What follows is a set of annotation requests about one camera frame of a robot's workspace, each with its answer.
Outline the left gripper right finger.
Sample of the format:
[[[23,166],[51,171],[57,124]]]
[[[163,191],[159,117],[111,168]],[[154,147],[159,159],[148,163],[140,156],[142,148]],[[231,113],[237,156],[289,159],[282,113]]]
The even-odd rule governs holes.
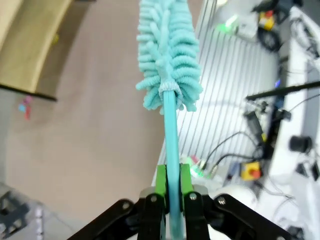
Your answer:
[[[188,240],[209,240],[209,228],[231,240],[290,240],[290,233],[229,194],[215,198],[206,187],[192,185],[190,165],[180,165],[180,189]]]

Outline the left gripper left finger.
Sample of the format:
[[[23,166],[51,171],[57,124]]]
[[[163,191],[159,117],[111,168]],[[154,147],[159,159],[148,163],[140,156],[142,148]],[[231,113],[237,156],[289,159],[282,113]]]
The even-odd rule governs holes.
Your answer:
[[[69,237],[70,240],[163,240],[166,235],[167,168],[157,166],[156,184],[136,203],[123,198]]]

